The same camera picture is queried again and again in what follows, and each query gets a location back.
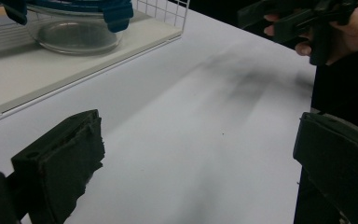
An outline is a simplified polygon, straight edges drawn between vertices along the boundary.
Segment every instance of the black object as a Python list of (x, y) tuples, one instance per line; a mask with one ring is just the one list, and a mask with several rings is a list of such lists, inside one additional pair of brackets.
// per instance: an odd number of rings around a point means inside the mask
[(98, 111), (65, 119), (11, 159), (13, 174), (0, 173), (0, 224), (27, 213), (34, 224), (62, 224), (103, 157)]
[(283, 43), (312, 28), (312, 53), (310, 63), (323, 65), (327, 62), (331, 46), (330, 21), (348, 24), (358, 0), (261, 0), (238, 11), (240, 28), (263, 20), (264, 15), (286, 15), (274, 22), (273, 40)]
[(303, 166), (296, 206), (296, 224), (306, 224), (300, 213), (310, 204), (313, 223), (326, 222), (341, 212), (351, 224), (358, 224), (358, 131), (352, 127), (318, 114), (304, 113), (296, 139), (294, 158)]

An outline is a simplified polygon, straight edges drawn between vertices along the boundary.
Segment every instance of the white table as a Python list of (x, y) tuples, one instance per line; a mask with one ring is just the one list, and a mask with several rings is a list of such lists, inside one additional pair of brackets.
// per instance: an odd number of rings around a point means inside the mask
[(181, 39), (1, 119), (0, 171), (95, 108), (103, 168), (65, 223), (292, 223), (313, 74), (292, 50), (189, 11)]

